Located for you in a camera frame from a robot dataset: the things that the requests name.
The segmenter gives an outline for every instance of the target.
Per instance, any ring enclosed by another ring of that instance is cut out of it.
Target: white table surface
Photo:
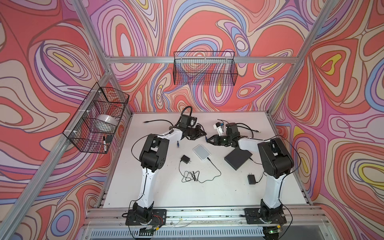
[[[128,207],[131,200],[137,199],[142,179],[142,168],[140,162],[131,154],[131,147],[139,138],[150,133],[162,134],[168,130],[170,124],[165,121],[143,123],[154,119],[166,119],[176,123],[179,113],[136,113],[133,114],[132,122],[113,174],[112,182],[108,189],[104,207]],[[217,119],[228,122],[242,122],[252,129],[261,131],[254,133],[255,138],[267,139],[274,136],[273,129],[264,112],[238,112],[238,113],[192,113],[197,117],[198,123],[202,124],[207,137],[217,134],[213,125]],[[247,129],[239,128],[242,135],[251,136]],[[133,153],[138,158],[146,137],[137,142]],[[214,146],[205,142],[201,137],[195,141],[186,138],[177,144],[170,144],[166,162],[163,168],[159,169],[154,193],[155,207],[207,207],[207,206],[240,206],[259,205],[263,198],[266,185],[266,177],[255,184],[248,184],[248,174],[254,174],[258,181],[263,173],[262,165],[255,164],[251,160],[246,161],[235,171],[224,157],[234,148]],[[211,161],[220,169],[222,175],[213,181],[203,184],[190,181],[182,183],[182,176],[179,172],[179,162],[183,155],[191,159],[188,164],[181,163],[180,169],[184,173],[188,171],[200,171],[199,180],[212,179],[219,172],[207,160],[201,161],[193,152],[193,148],[202,144],[210,153]],[[261,163],[260,155],[253,154],[252,159]],[[282,189],[282,202],[284,204],[305,204],[305,199],[296,182],[293,174],[285,179],[285,186]]]

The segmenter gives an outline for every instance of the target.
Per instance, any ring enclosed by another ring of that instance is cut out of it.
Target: black mounting plate
[[[157,225],[165,225],[167,218],[167,210],[166,209],[153,209],[153,215],[159,216],[163,222],[161,222],[157,217],[152,216],[152,220],[149,225],[157,226]],[[130,209],[128,211],[128,216],[125,220],[126,226],[141,226],[141,223],[136,220],[135,215],[133,214],[133,210]]]
[[[252,217],[258,214],[260,208],[256,209],[244,209],[245,218],[247,219],[247,224],[265,224],[265,222],[261,221],[260,218]],[[286,224],[287,220],[284,214],[276,214],[274,219],[270,219],[272,224]]]

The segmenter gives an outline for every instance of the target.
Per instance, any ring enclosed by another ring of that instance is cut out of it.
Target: wire mesh basket
[[[237,68],[233,51],[175,51],[175,85],[234,86]]]
[[[64,135],[80,152],[107,153],[128,100],[120,90],[99,86],[80,120]]]

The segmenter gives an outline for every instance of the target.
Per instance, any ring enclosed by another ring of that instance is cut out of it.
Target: psychedelic patterned wall
[[[103,75],[67,1],[0,1],[0,221]],[[13,239],[73,239],[96,202],[109,153],[65,152]]]
[[[383,1],[340,1],[273,113],[341,239],[384,239],[383,39]]]
[[[233,50],[296,56],[322,0],[98,0],[87,11],[110,56]],[[238,64],[235,87],[174,86],[173,64],[115,64],[133,111],[265,111],[290,65]]]

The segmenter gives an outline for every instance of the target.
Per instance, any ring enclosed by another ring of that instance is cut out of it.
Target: cable
[[[181,111],[180,117],[179,117],[177,123],[176,123],[174,126],[177,126],[177,125],[180,123],[181,116],[184,114],[184,111],[187,110],[188,108],[191,109],[191,111],[189,112],[189,116],[192,115],[192,107],[191,107],[191,106],[186,106],[186,107]]]
[[[218,119],[219,121],[222,121],[223,122],[223,126],[221,127],[221,129],[223,130],[223,132],[224,132],[224,122],[227,122],[228,124],[229,124],[229,122],[228,121],[226,121],[226,120],[221,120],[221,119]]]
[[[222,121],[222,122],[226,122],[226,123],[228,123],[229,124],[229,122],[228,121],[226,121],[226,120],[221,120],[221,119],[218,119],[219,121]]]
[[[131,204],[132,204],[132,202],[137,202],[137,201],[139,201],[143,196],[144,196],[144,192],[145,192],[145,185],[146,185],[146,183],[147,183],[147,174],[145,175],[145,181],[144,181],[144,189],[143,189],[143,193],[141,194],[141,196],[139,197],[139,199],[137,199],[137,200],[132,200],[130,203],[129,203],[129,207],[128,207],[128,211],[129,211],[129,209],[131,208]],[[133,237],[133,239],[134,240],[136,240],[136,238],[133,236],[133,234],[132,234],[132,232],[131,232],[131,229],[129,228],[129,214],[128,213],[126,213],[127,214],[127,222],[128,222],[128,230],[129,230],[129,233],[131,234],[131,236]]]
[[[299,166],[297,166],[297,168],[295,169],[295,170],[293,170],[292,172],[290,172],[290,173],[288,173],[287,175],[285,175],[284,177],[283,177],[283,179],[281,180],[281,182],[283,183],[283,181],[284,181],[284,179],[288,176],[288,175],[290,175],[291,173],[294,173],[295,171],[297,171],[298,169],[299,169],[299,167],[300,167],[300,165],[301,165],[301,163],[303,162],[302,160],[301,160],[301,157],[300,157],[300,154],[297,152],[297,150],[293,147],[293,145],[284,137],[284,136],[282,136],[282,135],[277,135],[277,136],[280,136],[280,137],[282,137],[282,138],[284,138],[288,143],[289,143],[289,145],[291,145],[291,147],[293,148],[293,150],[297,153],[297,156],[299,157],[299,159],[300,159],[300,164],[299,164]],[[289,227],[291,226],[291,224],[292,224],[292,222],[293,222],[293,216],[292,216],[292,213],[291,213],[291,211],[289,210],[289,208],[287,208],[282,202],[281,202],[281,199],[280,199],[280,193],[281,193],[281,187],[283,186],[283,184],[281,184],[280,185],[280,189],[279,189],[279,201],[280,201],[280,203],[288,210],[288,212],[290,213],[290,215],[291,215],[291,222],[289,223],[289,225],[288,225],[288,227],[287,227],[287,229],[285,230],[285,232],[278,238],[278,240],[279,239],[281,239],[283,236],[284,236],[284,234],[288,231],[288,229],[289,229]]]
[[[213,177],[212,179],[207,179],[203,182],[200,182],[199,180],[199,175],[200,175],[200,171],[192,171],[192,172],[189,172],[189,171],[185,171],[184,174],[181,173],[181,170],[180,170],[180,164],[182,161],[179,162],[179,172],[181,174],[181,176],[183,176],[183,178],[181,179],[181,182],[189,182],[189,181],[195,181],[195,182],[199,182],[199,183],[205,183],[206,181],[213,181],[216,177],[220,177],[221,176],[221,171],[214,165],[214,163],[211,161],[211,159],[209,159],[209,157],[207,157],[207,159],[212,163],[212,165],[220,172],[219,175]]]
[[[236,125],[239,125],[239,124],[242,124],[242,125],[244,125],[244,126],[246,126],[246,127],[243,127],[243,126],[237,126],[237,127],[242,127],[242,128],[251,130],[252,137],[253,137],[253,132],[259,132],[259,131],[257,131],[257,130],[253,130],[253,129],[250,128],[248,125],[246,125],[246,124],[244,124],[244,123],[242,123],[242,122],[236,123]]]
[[[249,129],[249,130],[251,130],[251,133],[252,133],[252,137],[253,137],[253,130],[252,130],[252,129],[250,129],[250,128],[247,128],[247,127],[243,127],[243,126],[237,126],[237,127],[242,127],[242,128],[245,128],[245,129]]]
[[[166,122],[169,122],[172,127],[174,126],[173,123],[171,123],[170,121],[165,120],[165,119],[156,119],[156,120],[151,120],[151,121],[144,121],[143,123],[154,122],[154,121],[166,121]]]
[[[133,147],[134,147],[135,144],[136,144],[138,141],[140,141],[141,139],[143,139],[143,138],[145,138],[145,137],[147,137],[147,136],[149,136],[149,135],[152,135],[152,134],[153,134],[153,135],[157,135],[157,136],[166,136],[166,135],[168,135],[168,134],[171,134],[173,131],[174,131],[174,130],[171,129],[171,130],[169,131],[169,133],[164,134],[164,135],[159,135],[159,134],[155,134],[155,133],[150,133],[150,134],[148,134],[148,135],[145,135],[144,137],[139,138],[139,139],[132,145],[132,147],[131,147],[131,154],[132,154],[132,156],[133,156],[134,158],[136,158],[137,161],[140,161],[137,157],[135,157],[135,155],[133,155]]]
[[[191,109],[191,111],[189,112],[189,116],[191,116],[191,115],[192,115],[192,107],[191,107],[191,106],[186,106],[186,107],[183,109],[183,111],[181,111],[181,115],[183,115],[183,114],[184,114],[184,111],[187,110],[188,108]]]
[[[293,216],[292,216],[292,213],[289,210],[289,208],[287,208],[281,201],[280,201],[280,203],[288,210],[289,214],[291,214],[291,222],[289,223],[289,225],[288,225],[287,229],[285,230],[285,232],[277,240],[279,240],[280,238],[282,238],[284,236],[284,234],[288,231],[288,228],[291,226],[291,224],[293,222]]]
[[[252,158],[249,158],[252,162],[256,163],[256,164],[260,164],[260,165],[263,165],[262,163],[257,163],[255,162]]]

